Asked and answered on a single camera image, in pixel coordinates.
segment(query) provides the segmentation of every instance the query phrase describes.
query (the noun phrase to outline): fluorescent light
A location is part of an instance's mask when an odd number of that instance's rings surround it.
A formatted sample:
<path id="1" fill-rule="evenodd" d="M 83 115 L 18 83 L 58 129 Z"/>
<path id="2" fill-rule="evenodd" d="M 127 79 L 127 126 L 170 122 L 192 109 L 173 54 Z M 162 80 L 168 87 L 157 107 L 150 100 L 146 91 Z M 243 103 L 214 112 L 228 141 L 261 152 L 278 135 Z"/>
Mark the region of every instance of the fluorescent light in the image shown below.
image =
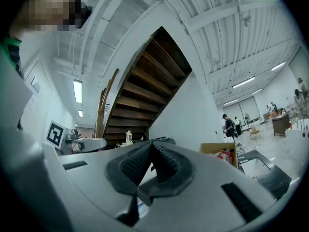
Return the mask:
<path id="1" fill-rule="evenodd" d="M 275 69 L 281 67 L 281 66 L 284 65 L 284 64 L 285 64 L 285 62 L 283 62 L 283 63 L 281 63 L 281 64 L 278 64 L 277 66 L 275 66 L 274 68 L 272 68 L 271 71 L 273 71 L 273 70 L 275 70 Z"/>
<path id="2" fill-rule="evenodd" d="M 259 90 L 257 90 L 256 92 L 253 92 L 251 95 L 254 95 L 255 93 L 257 93 L 258 91 L 261 91 L 263 88 L 260 88 Z"/>
<path id="3" fill-rule="evenodd" d="M 83 85 L 82 81 L 78 81 L 78 80 L 73 81 L 74 94 L 75 94 L 75 99 L 77 103 L 83 103 L 82 85 Z"/>
<path id="4" fill-rule="evenodd" d="M 233 88 L 236 88 L 236 87 L 239 87 L 240 85 L 243 85 L 245 83 L 248 83 L 250 81 L 252 81 L 255 77 L 251 77 L 250 79 L 246 80 L 246 81 L 243 81 L 242 83 L 238 83 L 236 85 L 233 86 Z"/>
<path id="5" fill-rule="evenodd" d="M 231 101 L 231 102 L 227 102 L 227 103 L 225 103 L 224 105 L 230 104 L 230 103 L 235 102 L 235 101 L 238 101 L 238 99 L 233 100 L 233 101 Z"/>

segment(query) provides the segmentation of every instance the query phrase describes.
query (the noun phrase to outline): desk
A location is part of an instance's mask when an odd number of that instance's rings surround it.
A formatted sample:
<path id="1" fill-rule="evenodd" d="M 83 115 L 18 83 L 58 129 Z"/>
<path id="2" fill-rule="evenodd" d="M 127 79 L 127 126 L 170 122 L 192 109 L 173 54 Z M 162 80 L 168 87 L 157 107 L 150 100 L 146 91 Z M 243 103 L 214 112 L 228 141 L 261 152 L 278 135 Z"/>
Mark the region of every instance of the desk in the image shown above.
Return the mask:
<path id="1" fill-rule="evenodd" d="M 266 122 L 270 117 L 270 113 L 263 114 L 264 122 Z"/>
<path id="2" fill-rule="evenodd" d="M 274 135 L 276 135 L 276 133 L 279 133 L 284 134 L 285 137 L 285 130 L 290 127 L 289 121 L 290 117 L 288 114 L 273 118 L 272 127 L 274 128 Z"/>

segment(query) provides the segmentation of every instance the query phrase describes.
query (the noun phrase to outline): floor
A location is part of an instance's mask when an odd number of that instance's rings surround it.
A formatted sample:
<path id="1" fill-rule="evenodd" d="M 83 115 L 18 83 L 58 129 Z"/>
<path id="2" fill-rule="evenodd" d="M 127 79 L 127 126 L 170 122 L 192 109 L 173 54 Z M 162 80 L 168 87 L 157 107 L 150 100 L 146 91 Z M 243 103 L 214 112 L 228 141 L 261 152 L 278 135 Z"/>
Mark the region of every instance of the floor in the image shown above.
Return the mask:
<path id="1" fill-rule="evenodd" d="M 244 144 L 245 151 L 256 149 L 288 174 L 292 181 L 298 180 L 309 161 L 308 152 L 296 152 L 297 147 L 289 148 L 284 136 L 274 136 L 271 120 L 260 125 L 260 137 L 252 135 L 250 138 L 249 131 L 244 131 L 235 142 Z"/>

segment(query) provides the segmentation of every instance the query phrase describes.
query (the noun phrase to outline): white bottle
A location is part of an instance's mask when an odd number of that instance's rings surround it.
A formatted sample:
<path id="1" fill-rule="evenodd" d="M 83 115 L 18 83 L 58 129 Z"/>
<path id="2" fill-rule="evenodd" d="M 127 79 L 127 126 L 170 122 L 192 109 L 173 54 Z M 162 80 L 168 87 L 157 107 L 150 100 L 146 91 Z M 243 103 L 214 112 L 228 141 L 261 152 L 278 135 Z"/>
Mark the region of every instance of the white bottle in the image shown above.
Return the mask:
<path id="1" fill-rule="evenodd" d="M 132 144 L 133 144 L 132 133 L 130 130 L 128 130 L 126 133 L 126 145 L 132 145 Z"/>

